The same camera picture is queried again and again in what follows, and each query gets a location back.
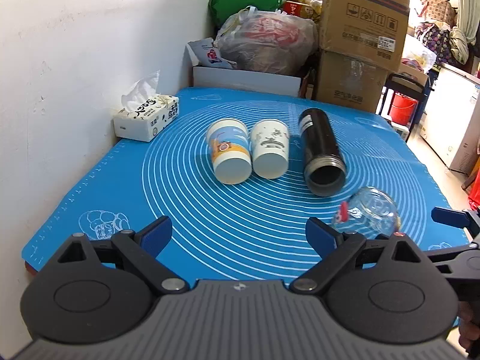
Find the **thermos opening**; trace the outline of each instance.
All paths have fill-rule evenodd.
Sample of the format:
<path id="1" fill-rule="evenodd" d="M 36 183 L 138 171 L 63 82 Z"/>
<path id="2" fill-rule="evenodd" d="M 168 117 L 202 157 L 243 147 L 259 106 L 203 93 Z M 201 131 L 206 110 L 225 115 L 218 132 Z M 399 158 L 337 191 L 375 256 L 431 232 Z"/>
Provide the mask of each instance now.
<path id="1" fill-rule="evenodd" d="M 345 164 L 337 157 L 317 157 L 305 167 L 305 181 L 315 195 L 332 196 L 344 186 L 346 172 Z"/>
<path id="2" fill-rule="evenodd" d="M 339 177 L 341 177 L 342 171 L 334 166 L 324 166 L 320 169 L 315 170 L 310 179 L 312 182 L 318 185 L 332 184 Z"/>

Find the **human hand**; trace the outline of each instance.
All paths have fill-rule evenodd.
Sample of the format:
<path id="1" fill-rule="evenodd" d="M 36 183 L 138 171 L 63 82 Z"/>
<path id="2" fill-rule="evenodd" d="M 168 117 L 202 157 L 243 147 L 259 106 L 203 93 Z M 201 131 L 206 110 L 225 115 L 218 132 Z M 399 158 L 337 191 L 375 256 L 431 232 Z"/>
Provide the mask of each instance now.
<path id="1" fill-rule="evenodd" d="M 480 338 L 480 327 L 471 322 L 473 311 L 468 302 L 460 302 L 458 316 L 460 317 L 460 325 L 458 326 L 460 338 L 458 343 L 465 350 L 469 350 L 472 343 Z"/>

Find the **cartoon drawing on mat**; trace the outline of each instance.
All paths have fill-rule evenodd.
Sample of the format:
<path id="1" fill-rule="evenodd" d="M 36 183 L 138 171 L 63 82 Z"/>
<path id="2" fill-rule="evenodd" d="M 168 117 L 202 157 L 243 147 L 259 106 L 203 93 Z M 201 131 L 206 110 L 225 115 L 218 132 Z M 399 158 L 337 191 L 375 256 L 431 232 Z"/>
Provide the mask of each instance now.
<path id="1" fill-rule="evenodd" d="M 446 242 L 442 242 L 442 243 L 440 243 L 440 245 L 430 245 L 428 247 L 428 250 L 429 251 L 434 251 L 436 249 L 447 249 L 447 248 L 451 248 L 451 247 L 452 247 L 452 245 L 447 244 Z"/>
<path id="2" fill-rule="evenodd" d="M 84 212 L 78 218 L 78 226 L 90 239 L 109 239 L 120 230 L 130 228 L 125 214 L 103 210 Z"/>

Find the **tissue box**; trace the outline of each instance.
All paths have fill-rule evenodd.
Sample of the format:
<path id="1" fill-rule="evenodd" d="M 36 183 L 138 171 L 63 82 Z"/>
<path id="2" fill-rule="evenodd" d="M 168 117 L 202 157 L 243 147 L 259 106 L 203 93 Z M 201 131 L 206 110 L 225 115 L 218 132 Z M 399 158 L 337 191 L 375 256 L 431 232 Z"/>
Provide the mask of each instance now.
<path id="1" fill-rule="evenodd" d="M 150 142 L 178 114 L 178 97 L 160 94 L 151 96 L 135 112 L 123 108 L 113 117 L 115 135 Z"/>

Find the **paper cup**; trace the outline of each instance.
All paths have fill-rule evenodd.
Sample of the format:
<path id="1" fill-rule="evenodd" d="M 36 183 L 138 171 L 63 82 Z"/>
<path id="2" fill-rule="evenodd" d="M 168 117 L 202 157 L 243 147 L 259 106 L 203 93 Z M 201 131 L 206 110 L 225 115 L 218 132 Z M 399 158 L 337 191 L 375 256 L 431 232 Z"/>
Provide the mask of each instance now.
<path id="1" fill-rule="evenodd" d="M 208 128 L 206 139 L 218 181 L 238 184 L 250 177 L 248 129 L 243 122 L 231 118 L 217 120 Z"/>
<path id="2" fill-rule="evenodd" d="M 276 119 L 260 120 L 250 133 L 253 170 L 265 179 L 276 179 L 289 168 L 290 134 Z"/>

